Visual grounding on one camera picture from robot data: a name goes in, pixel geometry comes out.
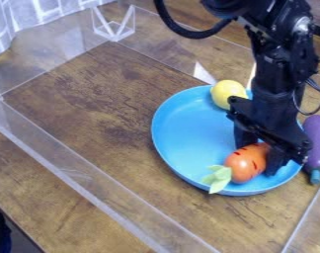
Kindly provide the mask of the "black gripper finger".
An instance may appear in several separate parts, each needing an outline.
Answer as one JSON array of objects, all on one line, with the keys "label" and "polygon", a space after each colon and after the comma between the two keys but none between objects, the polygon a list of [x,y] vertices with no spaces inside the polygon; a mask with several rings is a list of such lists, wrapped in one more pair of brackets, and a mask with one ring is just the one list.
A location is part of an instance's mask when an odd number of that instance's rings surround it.
[{"label": "black gripper finger", "polygon": [[234,123],[234,138],[235,146],[242,148],[258,142],[258,137],[254,134],[256,127],[253,125],[243,125]]},{"label": "black gripper finger", "polygon": [[266,171],[268,176],[273,176],[278,169],[288,163],[290,156],[282,150],[272,148],[266,155]]}]

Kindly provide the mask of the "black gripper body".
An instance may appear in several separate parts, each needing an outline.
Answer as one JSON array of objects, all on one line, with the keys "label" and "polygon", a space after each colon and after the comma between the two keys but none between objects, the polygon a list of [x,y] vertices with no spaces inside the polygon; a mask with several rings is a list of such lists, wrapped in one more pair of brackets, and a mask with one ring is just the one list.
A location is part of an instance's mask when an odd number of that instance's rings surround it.
[{"label": "black gripper body", "polygon": [[308,160],[312,140],[302,130],[296,116],[292,94],[253,91],[253,98],[231,96],[227,99],[227,118],[256,127],[254,134],[270,148],[286,152],[290,160],[302,164]]}]

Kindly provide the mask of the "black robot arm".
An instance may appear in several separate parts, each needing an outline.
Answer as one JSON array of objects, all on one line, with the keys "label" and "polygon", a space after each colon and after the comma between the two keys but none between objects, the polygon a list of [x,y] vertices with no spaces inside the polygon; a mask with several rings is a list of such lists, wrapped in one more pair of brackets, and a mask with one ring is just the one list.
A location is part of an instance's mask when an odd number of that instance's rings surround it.
[{"label": "black robot arm", "polygon": [[290,161],[308,160],[312,141],[297,123],[305,86],[313,82],[320,57],[316,54],[310,6],[306,0],[201,0],[219,18],[245,27],[257,63],[253,98],[229,99],[235,144],[257,141],[270,146],[266,174]]}]

